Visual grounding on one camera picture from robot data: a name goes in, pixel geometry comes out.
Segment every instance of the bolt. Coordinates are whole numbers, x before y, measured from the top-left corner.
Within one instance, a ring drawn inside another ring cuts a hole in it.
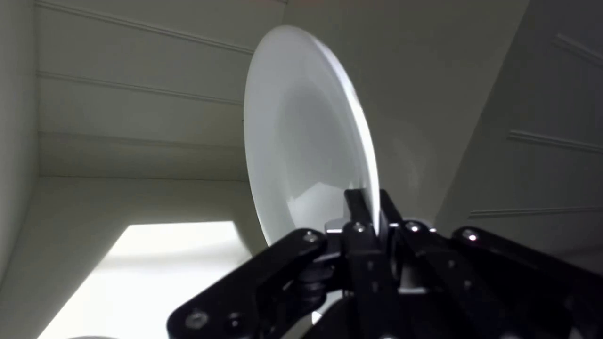
[[[304,239],[306,239],[307,243],[317,243],[319,236],[317,236],[315,232],[306,232],[306,234],[304,234]]]
[[[358,234],[362,234],[362,232],[364,232],[364,226],[362,226],[360,222],[356,222],[356,224],[354,224],[354,230],[356,230]]]
[[[185,324],[189,330],[202,330],[209,322],[208,313],[204,311],[194,311],[187,317]]]
[[[464,237],[468,241],[477,241],[479,239],[479,236],[473,230],[464,230]]]
[[[413,224],[413,222],[407,224],[407,230],[411,230],[415,234],[420,232],[419,224]]]
[[[501,339],[522,339],[522,337],[517,334],[503,334]]]
[[[230,313],[228,315],[228,324],[230,324],[230,328],[240,328],[241,326],[241,315],[240,313]]]

